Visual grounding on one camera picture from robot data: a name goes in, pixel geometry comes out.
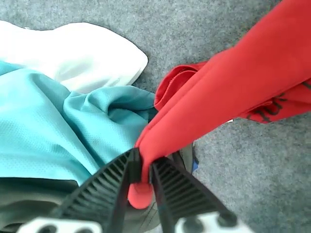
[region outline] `red fabric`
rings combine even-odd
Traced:
[[[221,54],[227,52],[228,50],[216,55],[212,62],[221,61]],[[175,67],[163,79],[155,94],[155,108],[161,110],[171,97],[206,63],[207,62],[201,62],[193,65]],[[275,97],[264,101],[259,106],[252,107],[252,109],[240,114],[239,117],[258,121],[260,123],[269,123],[310,110],[311,78],[289,90],[278,93]]]
[[[168,74],[156,94],[160,111],[136,143],[143,168],[142,183],[129,190],[134,207],[151,202],[148,171],[155,159],[235,117],[265,122],[259,110],[275,113],[275,103],[282,109],[270,121],[310,110],[310,10],[311,0],[283,0],[235,47]]]

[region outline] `screw hole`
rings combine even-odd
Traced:
[[[234,227],[237,225],[238,218],[234,213],[225,211],[219,214],[217,221],[222,227]]]
[[[204,226],[197,216],[187,217],[183,225],[185,233],[202,233],[204,232]]]
[[[93,233],[93,231],[89,228],[83,228],[78,230],[76,233]]]
[[[56,233],[57,228],[54,225],[47,225],[41,228],[38,233]]]

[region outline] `teal mesh fabric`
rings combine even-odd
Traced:
[[[133,86],[69,92],[45,75],[0,62],[0,177],[76,180],[133,147],[154,95]]]

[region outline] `red shirt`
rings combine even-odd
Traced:
[[[159,113],[136,143],[142,182],[136,208],[151,203],[149,166],[235,117],[262,123],[311,109],[311,0],[283,0],[240,42],[206,63],[174,68],[156,93]]]

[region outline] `fabric fold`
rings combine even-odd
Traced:
[[[155,94],[155,108],[161,110],[174,94],[207,62],[175,67],[160,83]],[[270,123],[311,110],[311,79],[266,100],[237,117]]]
[[[154,94],[133,86],[79,94],[4,62],[0,88],[0,177],[81,185],[131,149],[156,111]]]

